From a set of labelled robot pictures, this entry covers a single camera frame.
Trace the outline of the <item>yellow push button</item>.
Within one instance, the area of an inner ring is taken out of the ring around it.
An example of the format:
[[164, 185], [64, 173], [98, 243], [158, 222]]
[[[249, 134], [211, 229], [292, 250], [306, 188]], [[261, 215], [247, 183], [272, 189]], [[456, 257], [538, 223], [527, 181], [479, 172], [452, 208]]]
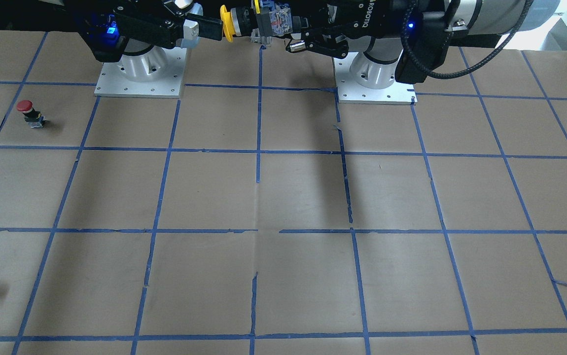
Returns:
[[219, 13], [223, 36], [228, 42], [233, 42], [235, 37], [249, 36], [252, 42], [269, 46], [273, 37], [290, 35], [300, 39], [301, 33], [309, 27], [309, 20], [293, 14], [290, 4], [274, 0], [251, 0], [249, 6], [231, 9], [223, 5]]

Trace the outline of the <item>red push button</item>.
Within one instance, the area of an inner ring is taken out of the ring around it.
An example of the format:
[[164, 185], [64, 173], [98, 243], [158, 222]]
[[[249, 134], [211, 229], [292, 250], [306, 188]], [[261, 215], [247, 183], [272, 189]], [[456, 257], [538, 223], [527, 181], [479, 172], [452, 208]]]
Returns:
[[42, 112], [34, 108], [34, 104], [29, 100], [19, 101], [16, 105], [18, 112], [21, 112], [24, 116], [25, 123], [28, 124], [30, 128], [43, 128], [45, 124], [45, 117]]

